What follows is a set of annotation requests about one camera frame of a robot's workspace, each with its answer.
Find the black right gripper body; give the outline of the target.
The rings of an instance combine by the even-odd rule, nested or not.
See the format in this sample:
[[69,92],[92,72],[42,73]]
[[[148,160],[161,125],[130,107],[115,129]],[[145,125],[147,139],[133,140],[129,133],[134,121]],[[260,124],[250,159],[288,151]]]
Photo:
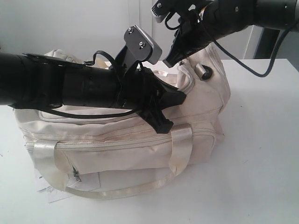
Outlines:
[[219,4],[196,6],[179,20],[180,25],[171,46],[172,56],[191,56],[234,32]]

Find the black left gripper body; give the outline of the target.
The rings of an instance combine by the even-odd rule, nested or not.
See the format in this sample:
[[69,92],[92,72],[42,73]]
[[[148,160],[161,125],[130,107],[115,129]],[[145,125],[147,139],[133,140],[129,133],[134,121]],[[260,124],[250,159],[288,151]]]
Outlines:
[[115,108],[128,110],[113,113],[112,117],[124,117],[136,113],[149,124],[150,112],[154,110],[154,79],[159,78],[151,69],[143,66],[140,68],[134,66],[129,70],[112,66],[112,71],[120,83]]

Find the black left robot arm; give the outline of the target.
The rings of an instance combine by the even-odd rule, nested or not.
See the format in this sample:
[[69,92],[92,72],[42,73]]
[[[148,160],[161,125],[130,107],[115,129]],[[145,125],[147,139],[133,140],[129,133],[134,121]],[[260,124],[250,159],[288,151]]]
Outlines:
[[137,114],[157,133],[173,122],[163,110],[183,104],[186,94],[157,78],[140,61],[108,69],[94,61],[72,63],[57,57],[0,55],[0,103],[14,109],[35,109],[72,119],[107,119]]

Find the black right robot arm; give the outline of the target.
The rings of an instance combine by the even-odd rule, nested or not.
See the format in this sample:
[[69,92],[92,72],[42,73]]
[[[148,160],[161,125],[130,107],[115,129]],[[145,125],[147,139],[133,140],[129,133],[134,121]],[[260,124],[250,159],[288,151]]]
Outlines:
[[249,26],[276,30],[299,30],[297,0],[165,0],[161,5],[179,14],[179,26],[166,66],[204,49],[213,40],[242,31]]

